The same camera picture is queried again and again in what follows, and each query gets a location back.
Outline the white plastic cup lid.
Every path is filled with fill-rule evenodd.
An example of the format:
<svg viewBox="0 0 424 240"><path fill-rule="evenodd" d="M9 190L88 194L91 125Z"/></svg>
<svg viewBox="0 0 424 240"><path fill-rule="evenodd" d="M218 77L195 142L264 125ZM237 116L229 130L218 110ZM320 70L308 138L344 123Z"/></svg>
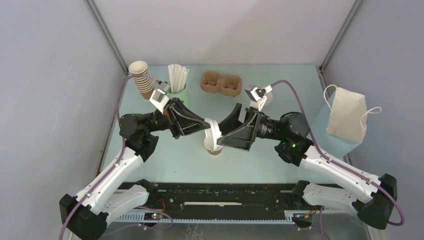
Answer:
<svg viewBox="0 0 424 240"><path fill-rule="evenodd" d="M210 118L205 118L205 122L210 125L210 128L205 130L205 137L212 138L212 142L218 145L218 139L222 135L218 122Z"/></svg>

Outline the brown paper coffee cup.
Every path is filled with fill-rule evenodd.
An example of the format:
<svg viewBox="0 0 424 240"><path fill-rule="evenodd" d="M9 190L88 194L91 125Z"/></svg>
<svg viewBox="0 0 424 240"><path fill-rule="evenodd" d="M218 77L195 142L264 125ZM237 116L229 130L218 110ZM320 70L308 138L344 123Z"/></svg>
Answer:
<svg viewBox="0 0 424 240"><path fill-rule="evenodd" d="M212 138L205 137L203 143L210 155L217 156L222 152L223 146L213 143L212 140Z"/></svg>

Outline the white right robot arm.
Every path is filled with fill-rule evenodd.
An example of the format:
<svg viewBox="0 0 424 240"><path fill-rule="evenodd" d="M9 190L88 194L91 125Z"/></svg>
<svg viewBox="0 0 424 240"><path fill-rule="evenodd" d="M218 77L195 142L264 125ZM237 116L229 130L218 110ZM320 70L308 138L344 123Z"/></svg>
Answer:
<svg viewBox="0 0 424 240"><path fill-rule="evenodd" d="M397 179L384 174L363 172L325 153L308 138L310 128L300 112L288 112L280 119L271 119L249 107L244 121L239 120L242 105L236 104L230 115L219 123L221 146L248 151L256 138L276 140L277 155L286 163L326 176L337 184L325 188L301 180L291 194L291 204L297 209L308 205L327 205L355 214L365 224L384 230L398 197Z"/></svg>

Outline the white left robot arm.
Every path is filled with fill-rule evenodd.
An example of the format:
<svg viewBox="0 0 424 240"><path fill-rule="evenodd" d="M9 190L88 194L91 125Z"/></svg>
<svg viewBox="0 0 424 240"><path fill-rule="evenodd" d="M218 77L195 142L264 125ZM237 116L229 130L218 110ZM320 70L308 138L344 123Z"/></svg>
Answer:
<svg viewBox="0 0 424 240"><path fill-rule="evenodd" d="M178 139L205 130L214 140L220 128L215 120L190 111L178 98L165 99L154 112L128 113L117 117L122 148L114 160L76 195L59 201L62 239L70 230L82 240L98 240L118 217L139 206L153 208L158 202L155 186L136 184L114 195L124 180L141 167L156 149L159 138L152 133L169 130Z"/></svg>

